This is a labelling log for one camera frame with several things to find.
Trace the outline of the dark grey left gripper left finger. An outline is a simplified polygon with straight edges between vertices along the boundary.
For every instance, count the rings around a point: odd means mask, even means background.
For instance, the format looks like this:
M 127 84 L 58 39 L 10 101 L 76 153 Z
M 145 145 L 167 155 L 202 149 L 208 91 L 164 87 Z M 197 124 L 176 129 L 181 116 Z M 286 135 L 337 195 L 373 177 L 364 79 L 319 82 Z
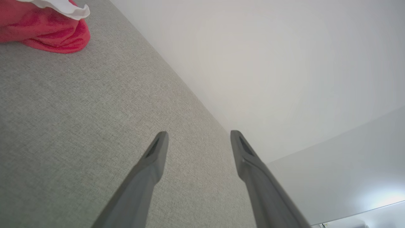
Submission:
M 155 185 L 164 173 L 168 133 L 159 132 L 91 228 L 146 228 Z

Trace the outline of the red Bulls basketball jersey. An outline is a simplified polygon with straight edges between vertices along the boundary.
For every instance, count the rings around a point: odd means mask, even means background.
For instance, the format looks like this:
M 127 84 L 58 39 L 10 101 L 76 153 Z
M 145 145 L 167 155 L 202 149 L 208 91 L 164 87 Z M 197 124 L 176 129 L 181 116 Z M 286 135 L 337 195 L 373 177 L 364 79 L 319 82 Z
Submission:
M 75 53 L 90 41 L 89 15 L 89 7 L 79 7 L 75 0 L 0 0 L 0 43 Z

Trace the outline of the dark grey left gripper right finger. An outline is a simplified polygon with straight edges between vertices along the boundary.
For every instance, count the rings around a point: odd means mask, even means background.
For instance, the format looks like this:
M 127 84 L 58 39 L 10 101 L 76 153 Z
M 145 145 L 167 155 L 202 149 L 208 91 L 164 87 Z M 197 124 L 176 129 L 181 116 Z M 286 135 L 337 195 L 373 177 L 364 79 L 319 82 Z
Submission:
M 230 132 L 237 173 L 245 183 L 257 228 L 311 228 L 240 131 Z

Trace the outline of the grey fabric sofa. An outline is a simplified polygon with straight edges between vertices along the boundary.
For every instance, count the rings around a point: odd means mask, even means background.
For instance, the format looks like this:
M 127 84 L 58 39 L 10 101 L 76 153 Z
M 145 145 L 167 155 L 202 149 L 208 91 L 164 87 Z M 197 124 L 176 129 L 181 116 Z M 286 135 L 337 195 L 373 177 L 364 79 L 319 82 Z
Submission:
M 90 228 L 167 131 L 147 228 L 256 228 L 229 133 L 110 0 L 56 54 L 0 44 L 0 228 Z

